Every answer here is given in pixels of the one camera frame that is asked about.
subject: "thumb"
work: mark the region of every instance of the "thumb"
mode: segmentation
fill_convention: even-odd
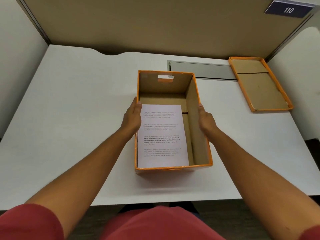
[[[142,104],[140,101],[138,101],[138,103],[134,106],[134,114],[140,114],[141,113],[141,109],[142,109]]]
[[[202,104],[198,105],[198,111],[199,111],[199,115],[203,115],[206,112]]]

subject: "blue sign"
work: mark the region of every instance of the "blue sign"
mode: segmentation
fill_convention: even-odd
[[[289,0],[274,0],[264,13],[303,18],[315,5]]]

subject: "white desk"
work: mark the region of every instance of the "white desk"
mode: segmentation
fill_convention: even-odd
[[[136,95],[138,70],[167,70],[167,60],[228,64],[50,45],[0,143],[0,209],[25,202],[117,130]],[[251,113],[236,81],[197,84],[202,104],[225,133],[306,194],[320,194],[320,173],[290,113]],[[211,151],[211,168],[136,175],[131,140],[93,205],[240,198]]]

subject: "box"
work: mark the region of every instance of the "box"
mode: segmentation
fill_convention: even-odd
[[[138,71],[138,101],[142,104],[181,105],[189,166],[138,168],[137,132],[135,134],[134,156],[136,173],[195,170],[213,165],[209,141],[199,128],[198,105],[200,99],[194,73]]]
[[[252,112],[293,109],[289,97],[263,58],[231,56],[229,64]]]

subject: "brown partition panel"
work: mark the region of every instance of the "brown partition panel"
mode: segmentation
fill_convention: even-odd
[[[107,54],[266,57],[303,21],[272,0],[24,0],[53,44]]]

